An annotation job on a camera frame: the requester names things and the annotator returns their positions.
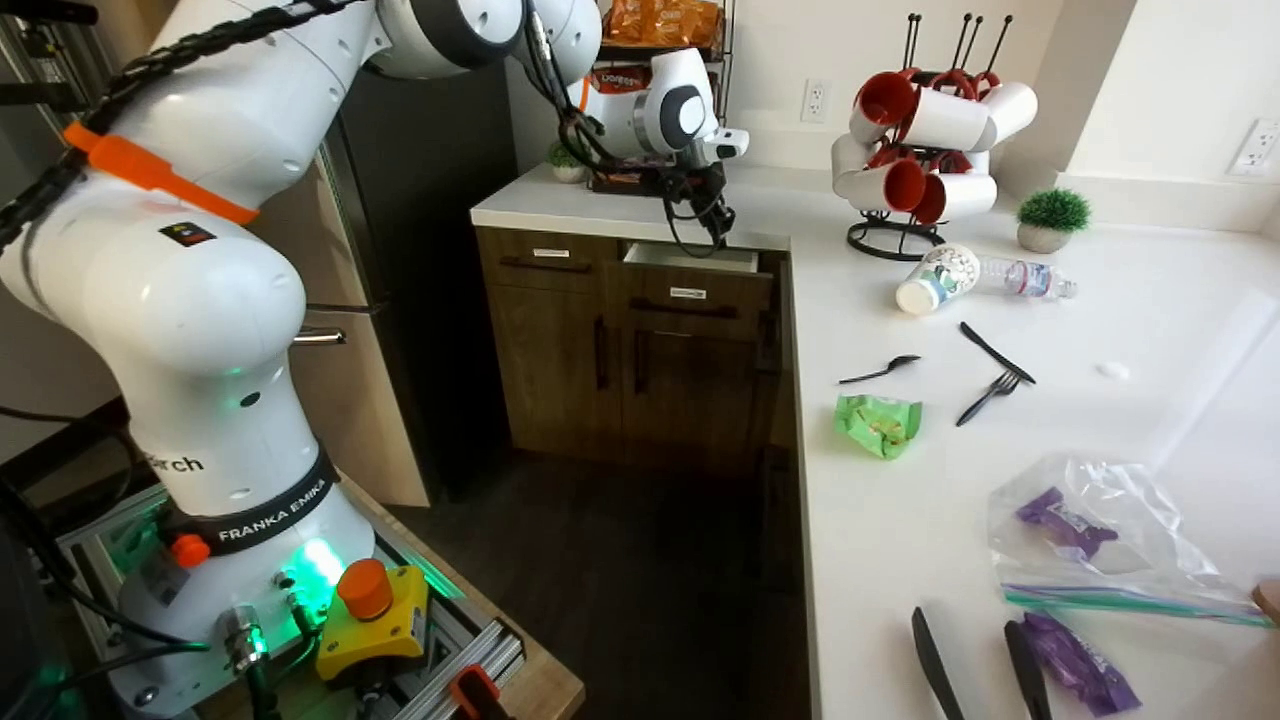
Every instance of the purple object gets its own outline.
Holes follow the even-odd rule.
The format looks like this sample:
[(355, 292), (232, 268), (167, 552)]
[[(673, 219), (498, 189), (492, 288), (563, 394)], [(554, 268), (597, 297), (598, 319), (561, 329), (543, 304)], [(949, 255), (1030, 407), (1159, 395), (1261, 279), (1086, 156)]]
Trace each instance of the purple object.
[(1121, 541), (1121, 534), (1073, 516), (1060, 489), (1027, 502), (1014, 520), (1041, 529), (1060, 549), (1083, 552), (1083, 562), (1093, 562), (1107, 541)]
[(1022, 616), (1022, 635), (1037, 665), (1079, 697), (1096, 718), (1114, 718), (1138, 709), (1136, 692), (1114, 665), (1083, 647), (1069, 625), (1050, 616)]

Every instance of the dark floor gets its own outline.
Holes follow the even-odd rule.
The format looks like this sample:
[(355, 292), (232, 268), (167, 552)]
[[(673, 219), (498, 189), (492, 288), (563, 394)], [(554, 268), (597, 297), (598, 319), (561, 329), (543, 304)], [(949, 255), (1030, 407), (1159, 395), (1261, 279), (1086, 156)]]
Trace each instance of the dark floor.
[(510, 455), (398, 520), (586, 686), (586, 720), (786, 720), (804, 718), (791, 478)]

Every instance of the wooden cabinet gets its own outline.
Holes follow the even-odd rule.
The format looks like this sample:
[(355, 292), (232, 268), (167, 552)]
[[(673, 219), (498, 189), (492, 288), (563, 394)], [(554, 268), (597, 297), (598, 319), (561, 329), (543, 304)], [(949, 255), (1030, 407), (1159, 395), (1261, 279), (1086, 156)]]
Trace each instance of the wooden cabinet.
[(774, 389), (774, 255), (625, 264), (625, 240), (479, 233), (510, 445), (741, 478)]

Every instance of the kitchen counter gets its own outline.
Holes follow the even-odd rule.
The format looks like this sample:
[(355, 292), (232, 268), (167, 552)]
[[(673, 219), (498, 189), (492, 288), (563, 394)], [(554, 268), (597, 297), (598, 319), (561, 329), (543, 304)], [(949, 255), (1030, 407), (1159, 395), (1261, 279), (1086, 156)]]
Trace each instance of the kitchen counter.
[[(969, 718), (1022, 718), (988, 552), (988, 498), (1050, 454), (1146, 459), (1190, 537), (1243, 587), (1280, 572), (1280, 248), (1246, 236), (1096, 228), (1050, 268), (1077, 302), (1010, 302), (1021, 255), (1010, 217), (949, 228), (983, 262), (983, 283), (927, 319), (896, 314), (907, 264), (845, 246), (854, 219), (821, 174), (737, 169), (730, 248), (786, 253), (796, 370), (798, 520), (807, 568), (807, 652), (817, 718), (927, 718), (907, 616), (927, 606)], [(474, 228), (659, 240), (659, 199), (597, 196), (543, 169), (479, 207)], [(1041, 384), (991, 400), (957, 428), (997, 378), (969, 344), (969, 319)], [(898, 459), (872, 459), (833, 428), (836, 380), (916, 351), (924, 364), (854, 394), (924, 400), (924, 428)], [(1138, 718), (1280, 718), (1280, 641), (1254, 629), (1077, 613), (1073, 629), (1129, 674)], [(1086, 718), (1050, 692), (1055, 718)]]

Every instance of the ziplock bag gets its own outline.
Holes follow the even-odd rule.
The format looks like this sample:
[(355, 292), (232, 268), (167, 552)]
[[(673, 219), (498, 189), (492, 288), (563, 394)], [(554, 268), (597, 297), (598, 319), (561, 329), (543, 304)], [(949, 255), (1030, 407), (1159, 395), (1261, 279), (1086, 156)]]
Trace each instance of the ziplock bag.
[(1271, 629), (1246, 592), (1180, 537), (1143, 464), (1048, 455), (991, 492), (991, 556), (1021, 610), (1110, 610)]

